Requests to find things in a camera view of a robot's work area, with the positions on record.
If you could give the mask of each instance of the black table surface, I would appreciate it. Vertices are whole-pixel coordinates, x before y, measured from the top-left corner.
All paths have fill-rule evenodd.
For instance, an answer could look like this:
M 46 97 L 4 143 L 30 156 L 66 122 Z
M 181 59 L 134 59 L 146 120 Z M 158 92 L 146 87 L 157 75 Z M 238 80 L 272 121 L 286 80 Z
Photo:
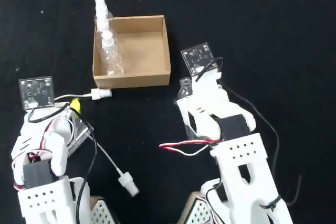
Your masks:
M 115 16 L 164 15 L 171 54 L 166 87 L 114 90 L 83 101 L 99 143 L 129 171 L 140 193 L 131 198 L 101 152 L 88 178 L 122 223 L 175 223 L 192 191 L 218 177 L 209 152 L 185 157 L 158 145 L 186 139 L 173 100 L 188 76 L 180 50 L 208 42 L 224 57 L 223 80 L 248 98 L 280 135 L 277 186 L 291 199 L 299 174 L 295 224 L 333 217 L 335 197 L 336 0 L 106 0 Z M 87 93 L 92 78 L 93 0 L 0 0 L 0 186 L 2 223 L 24 223 L 13 189 L 10 152 L 23 122 L 18 79 L 53 76 L 55 94 Z M 250 108 L 230 96 L 244 108 Z M 269 160 L 275 136 L 261 121 Z M 93 144 L 69 159 L 83 176 Z

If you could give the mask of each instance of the clear plastic bottle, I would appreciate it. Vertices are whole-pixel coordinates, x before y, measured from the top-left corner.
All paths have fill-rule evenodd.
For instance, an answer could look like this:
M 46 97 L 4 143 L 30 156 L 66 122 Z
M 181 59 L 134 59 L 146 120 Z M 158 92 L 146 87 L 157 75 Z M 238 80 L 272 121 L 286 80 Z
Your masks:
M 99 18 L 97 19 L 97 35 L 96 35 L 96 45 L 99 50 L 101 50 L 101 41 L 102 41 L 102 34 L 104 31 L 112 32 L 114 42 L 118 45 L 118 39 L 116 37 L 116 33 L 110 28 L 109 21 L 106 18 Z
M 107 65 L 107 75 L 124 74 L 119 47 L 111 31 L 102 33 L 100 59 Z
M 180 80 L 180 90 L 177 94 L 177 99 L 181 99 L 193 94 L 191 79 L 189 77 Z

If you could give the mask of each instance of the cardboard box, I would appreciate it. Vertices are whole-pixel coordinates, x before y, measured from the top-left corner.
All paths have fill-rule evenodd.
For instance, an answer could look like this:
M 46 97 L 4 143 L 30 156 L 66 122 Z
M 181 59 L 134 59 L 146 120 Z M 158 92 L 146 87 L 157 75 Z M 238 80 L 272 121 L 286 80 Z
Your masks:
M 97 38 L 93 46 L 93 78 L 98 88 L 168 85 L 171 66 L 163 16 L 116 17 L 110 20 L 121 49 L 123 75 L 106 75 Z

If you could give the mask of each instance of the bottle cap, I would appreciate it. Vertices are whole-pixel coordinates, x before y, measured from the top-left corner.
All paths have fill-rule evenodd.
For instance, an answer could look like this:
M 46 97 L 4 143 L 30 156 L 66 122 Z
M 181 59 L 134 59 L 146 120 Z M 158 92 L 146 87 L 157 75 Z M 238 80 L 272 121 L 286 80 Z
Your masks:
M 110 47 L 114 45 L 114 37 L 111 31 L 104 31 L 101 35 L 103 47 Z
M 96 6 L 105 6 L 105 0 L 94 0 L 96 3 Z

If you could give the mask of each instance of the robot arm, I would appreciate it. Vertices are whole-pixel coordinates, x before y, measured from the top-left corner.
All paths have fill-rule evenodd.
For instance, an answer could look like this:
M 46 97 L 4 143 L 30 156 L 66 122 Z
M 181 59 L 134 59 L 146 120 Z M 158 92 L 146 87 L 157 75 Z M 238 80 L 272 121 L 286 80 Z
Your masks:
M 222 203 L 213 190 L 219 180 L 206 182 L 201 189 L 218 216 L 217 223 L 269 224 L 269 216 L 275 224 L 291 224 L 286 203 L 279 196 L 269 169 L 261 136 L 252 133 L 256 128 L 255 119 L 250 112 L 230 102 L 227 92 L 217 84 L 221 73 L 213 63 L 208 45 L 202 44 L 181 53 L 192 76 L 192 86 L 189 87 L 192 90 L 177 100 L 188 136 L 190 139 L 207 136 L 220 140 L 212 145 L 210 153 L 219 165 L 220 181 L 228 201 Z M 205 59 L 209 58 L 212 61 L 205 64 Z M 216 67 L 203 71 L 211 65 Z M 242 165 L 246 165 L 250 173 L 249 183 L 240 174 Z
M 58 107 L 43 108 L 34 111 L 33 118 L 41 118 L 57 111 Z M 36 160 L 50 160 L 50 168 L 57 177 L 64 175 L 67 166 L 67 143 L 75 137 L 75 124 L 72 122 L 73 112 L 69 109 L 39 123 L 28 121 L 28 112 L 24 124 L 12 150 L 12 168 L 15 183 L 24 187 L 24 169 Z

